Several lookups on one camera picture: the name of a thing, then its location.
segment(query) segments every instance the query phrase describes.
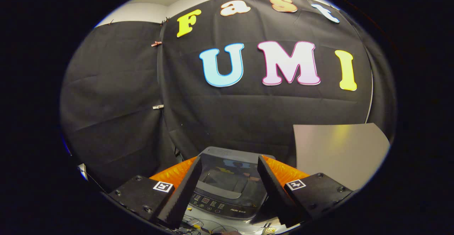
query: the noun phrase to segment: metal clip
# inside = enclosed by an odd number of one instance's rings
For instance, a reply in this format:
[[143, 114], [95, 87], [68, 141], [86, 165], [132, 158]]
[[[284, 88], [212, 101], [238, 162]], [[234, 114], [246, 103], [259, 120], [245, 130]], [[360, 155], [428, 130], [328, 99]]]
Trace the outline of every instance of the metal clip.
[[153, 109], [154, 109], [154, 110], [156, 110], [156, 109], [161, 109], [161, 108], [164, 108], [164, 105], [163, 105], [163, 104], [153, 106]]
[[152, 47], [155, 47], [155, 46], [158, 46], [162, 44], [162, 42], [157, 42], [157, 41], [154, 41], [154, 44], [151, 44]]

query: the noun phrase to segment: screw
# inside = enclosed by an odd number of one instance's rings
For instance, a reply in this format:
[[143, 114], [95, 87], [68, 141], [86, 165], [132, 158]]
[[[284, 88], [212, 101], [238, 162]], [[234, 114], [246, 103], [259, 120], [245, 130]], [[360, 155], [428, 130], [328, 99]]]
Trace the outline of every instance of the screw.
[[143, 210], [145, 210], [148, 213], [152, 212], [152, 209], [149, 206], [147, 206], [147, 205], [143, 206]]

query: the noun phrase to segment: yellow letter f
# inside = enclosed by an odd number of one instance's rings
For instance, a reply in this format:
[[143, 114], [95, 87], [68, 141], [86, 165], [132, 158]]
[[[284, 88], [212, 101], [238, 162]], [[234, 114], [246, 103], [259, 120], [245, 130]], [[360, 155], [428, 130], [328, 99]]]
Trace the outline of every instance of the yellow letter f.
[[185, 35], [193, 30], [189, 26], [189, 24], [194, 25], [196, 23], [196, 16], [195, 15], [200, 15], [201, 10], [197, 9], [194, 10], [193, 12], [190, 12], [184, 16], [181, 16], [177, 19], [178, 22], [180, 22], [180, 31], [177, 33], [177, 37], [180, 37], [182, 35]]

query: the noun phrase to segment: clip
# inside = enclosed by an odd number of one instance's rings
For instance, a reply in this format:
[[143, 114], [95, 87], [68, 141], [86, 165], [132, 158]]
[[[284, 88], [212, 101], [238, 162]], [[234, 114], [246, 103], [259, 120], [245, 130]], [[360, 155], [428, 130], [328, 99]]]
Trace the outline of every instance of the clip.
[[152, 47], [155, 47], [155, 46], [158, 46], [158, 45], [161, 45], [162, 42], [157, 42], [157, 41], [154, 41], [154, 44], [151, 44]]

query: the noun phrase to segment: washing machine control panel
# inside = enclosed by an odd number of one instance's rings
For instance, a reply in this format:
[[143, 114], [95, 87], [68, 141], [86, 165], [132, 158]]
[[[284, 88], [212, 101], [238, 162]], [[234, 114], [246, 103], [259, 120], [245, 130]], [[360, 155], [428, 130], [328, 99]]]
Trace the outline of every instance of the washing machine control panel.
[[251, 219], [257, 211], [255, 207], [237, 206], [221, 202], [196, 192], [193, 193], [189, 204], [214, 215], [218, 214], [235, 219]]

